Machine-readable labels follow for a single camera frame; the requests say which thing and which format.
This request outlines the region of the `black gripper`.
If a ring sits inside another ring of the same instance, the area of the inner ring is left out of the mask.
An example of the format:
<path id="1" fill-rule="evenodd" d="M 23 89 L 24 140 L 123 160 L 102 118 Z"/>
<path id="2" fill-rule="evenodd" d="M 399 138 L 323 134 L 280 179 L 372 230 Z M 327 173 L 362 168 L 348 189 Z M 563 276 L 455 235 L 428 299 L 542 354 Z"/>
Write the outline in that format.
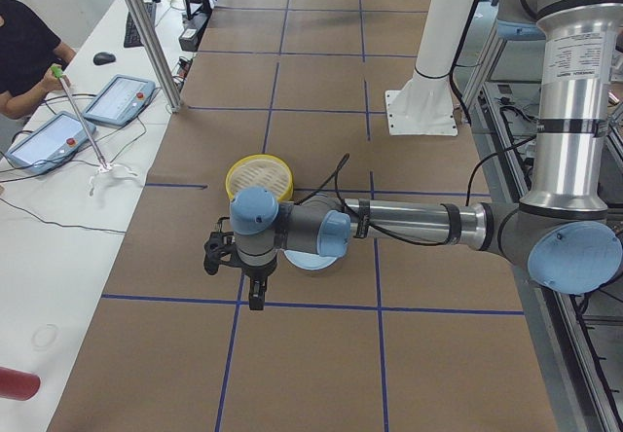
<path id="1" fill-rule="evenodd" d="M 273 273 L 273 265 L 245 266 L 243 272 L 249 278 L 249 308 L 251 310 L 263 309 L 268 288 L 268 278 Z"/>

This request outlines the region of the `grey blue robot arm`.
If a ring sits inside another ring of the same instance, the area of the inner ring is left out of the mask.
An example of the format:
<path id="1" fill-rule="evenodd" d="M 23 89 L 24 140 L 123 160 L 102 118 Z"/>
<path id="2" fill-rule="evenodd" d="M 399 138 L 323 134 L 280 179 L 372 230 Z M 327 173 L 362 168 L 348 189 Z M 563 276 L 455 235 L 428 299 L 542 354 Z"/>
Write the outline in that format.
<path id="1" fill-rule="evenodd" d="M 535 29 L 546 40 L 531 188 L 517 204 L 338 197 L 281 203 L 250 187 L 231 201 L 231 230 L 205 246 L 207 272 L 219 265 L 243 269 L 249 305 L 260 310 L 279 251 L 339 258 L 354 238 L 387 236 L 494 253 L 563 294 L 611 281 L 622 244 L 605 222 L 598 181 L 622 0 L 500 0 L 497 17 L 505 38 Z"/>

